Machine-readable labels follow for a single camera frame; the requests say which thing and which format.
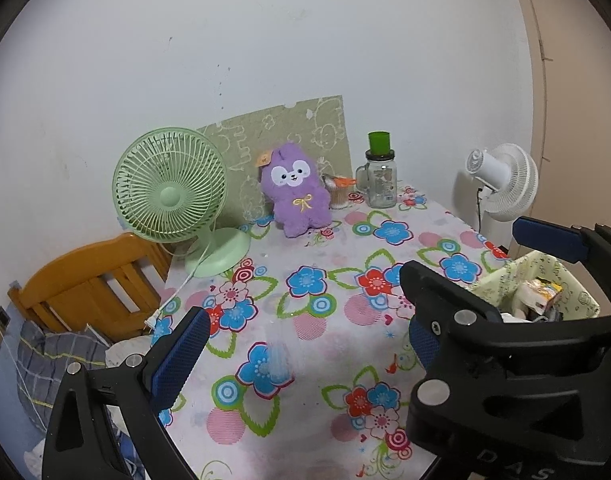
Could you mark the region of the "white standing fan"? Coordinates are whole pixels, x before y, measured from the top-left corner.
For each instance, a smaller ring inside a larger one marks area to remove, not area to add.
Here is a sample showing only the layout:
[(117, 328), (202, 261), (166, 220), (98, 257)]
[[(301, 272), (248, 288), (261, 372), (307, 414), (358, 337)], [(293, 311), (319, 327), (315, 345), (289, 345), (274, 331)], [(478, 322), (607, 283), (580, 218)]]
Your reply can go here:
[(475, 148), (465, 162), (467, 174), (483, 188), (478, 200), (482, 234), (496, 235), (531, 208), (539, 189), (539, 170), (531, 155), (514, 143), (492, 150)]

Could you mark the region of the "grey plaid pillow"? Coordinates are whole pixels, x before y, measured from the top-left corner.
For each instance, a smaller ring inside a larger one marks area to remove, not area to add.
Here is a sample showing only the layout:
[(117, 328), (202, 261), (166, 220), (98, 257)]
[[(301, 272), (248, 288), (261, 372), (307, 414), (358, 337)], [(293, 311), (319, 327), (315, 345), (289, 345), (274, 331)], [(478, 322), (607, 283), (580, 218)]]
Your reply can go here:
[(104, 368), (110, 342), (92, 326), (80, 332), (44, 332), (33, 321), (21, 326), (15, 366), (21, 406), (42, 434), (50, 426), (53, 404), (69, 364)]

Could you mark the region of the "cartoon yellow tissue pack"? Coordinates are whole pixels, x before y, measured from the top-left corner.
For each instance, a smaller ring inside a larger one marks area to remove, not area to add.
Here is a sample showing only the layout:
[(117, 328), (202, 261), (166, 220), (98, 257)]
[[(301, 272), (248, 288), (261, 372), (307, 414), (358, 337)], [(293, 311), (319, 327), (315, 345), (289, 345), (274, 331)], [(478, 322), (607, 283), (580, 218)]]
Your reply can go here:
[(543, 315), (555, 304), (562, 292), (563, 286), (544, 278), (522, 281), (511, 300), (513, 315), (516, 318), (527, 318), (530, 312)]

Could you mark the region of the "clear plastic bag pack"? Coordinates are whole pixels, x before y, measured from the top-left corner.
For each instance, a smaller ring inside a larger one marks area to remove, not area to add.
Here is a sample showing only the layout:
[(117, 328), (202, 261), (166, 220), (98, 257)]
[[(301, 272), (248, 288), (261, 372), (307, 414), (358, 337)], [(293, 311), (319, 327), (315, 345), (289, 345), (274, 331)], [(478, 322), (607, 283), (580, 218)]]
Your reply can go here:
[(284, 342), (268, 343), (268, 372), (274, 385), (285, 385), (292, 381), (292, 364)]

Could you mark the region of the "floral tablecloth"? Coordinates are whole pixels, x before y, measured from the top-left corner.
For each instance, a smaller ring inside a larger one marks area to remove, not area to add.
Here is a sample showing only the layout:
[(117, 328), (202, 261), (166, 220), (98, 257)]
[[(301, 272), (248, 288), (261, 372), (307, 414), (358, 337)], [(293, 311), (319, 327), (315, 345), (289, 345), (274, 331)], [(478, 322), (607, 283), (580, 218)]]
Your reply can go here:
[[(417, 260), (461, 286), (503, 266), (502, 248), (415, 188), (379, 211), (352, 194), (324, 229), (287, 238), (271, 218), (246, 223), (245, 259), (212, 278), (174, 263), (156, 336), (194, 307), (210, 336), (159, 418), (199, 479), (417, 479), (429, 453), (407, 440), (424, 372), (409, 342), (414, 308), (399, 273)], [(268, 343), (289, 350), (274, 385)]]

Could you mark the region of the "green desk fan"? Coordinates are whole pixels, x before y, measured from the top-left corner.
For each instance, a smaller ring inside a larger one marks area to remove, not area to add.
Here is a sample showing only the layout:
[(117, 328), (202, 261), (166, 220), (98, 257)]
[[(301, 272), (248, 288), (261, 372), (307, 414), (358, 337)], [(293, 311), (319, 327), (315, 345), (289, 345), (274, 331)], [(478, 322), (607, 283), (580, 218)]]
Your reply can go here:
[(185, 246), (191, 278), (231, 270), (249, 252), (247, 233), (217, 226), (227, 198), (221, 154), (206, 136), (187, 128), (143, 134), (120, 156), (112, 176), (122, 221), (149, 242)]

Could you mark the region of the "purple plush toy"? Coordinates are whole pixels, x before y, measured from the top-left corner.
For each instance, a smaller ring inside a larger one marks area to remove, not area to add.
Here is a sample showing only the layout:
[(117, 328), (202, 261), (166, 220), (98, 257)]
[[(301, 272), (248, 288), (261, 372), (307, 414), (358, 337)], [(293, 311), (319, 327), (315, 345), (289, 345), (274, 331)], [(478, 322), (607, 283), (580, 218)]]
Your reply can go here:
[(261, 169), (260, 183), (272, 203), (274, 220), (287, 238), (330, 225), (330, 195), (315, 162), (299, 144), (288, 142), (273, 150), (270, 162)]

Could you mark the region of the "glass jar green lid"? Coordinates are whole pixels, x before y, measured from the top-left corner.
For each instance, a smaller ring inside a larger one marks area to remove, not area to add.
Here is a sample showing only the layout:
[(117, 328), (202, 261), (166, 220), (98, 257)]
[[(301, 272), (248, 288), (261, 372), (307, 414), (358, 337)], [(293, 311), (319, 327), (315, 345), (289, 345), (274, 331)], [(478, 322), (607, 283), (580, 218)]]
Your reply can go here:
[(365, 162), (355, 170), (355, 186), (374, 209), (387, 209), (397, 205), (398, 179), (394, 150), (390, 144), (390, 133), (372, 131), (368, 133), (368, 149)]

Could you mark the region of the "toothpick jar orange lid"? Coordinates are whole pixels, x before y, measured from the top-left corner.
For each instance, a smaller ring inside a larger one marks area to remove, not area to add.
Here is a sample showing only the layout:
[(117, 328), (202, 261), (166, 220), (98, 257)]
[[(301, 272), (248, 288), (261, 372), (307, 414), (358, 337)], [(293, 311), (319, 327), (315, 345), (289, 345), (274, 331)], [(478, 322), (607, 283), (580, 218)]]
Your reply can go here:
[(330, 195), (330, 208), (342, 209), (349, 205), (349, 194), (354, 190), (355, 180), (322, 174), (322, 182)]

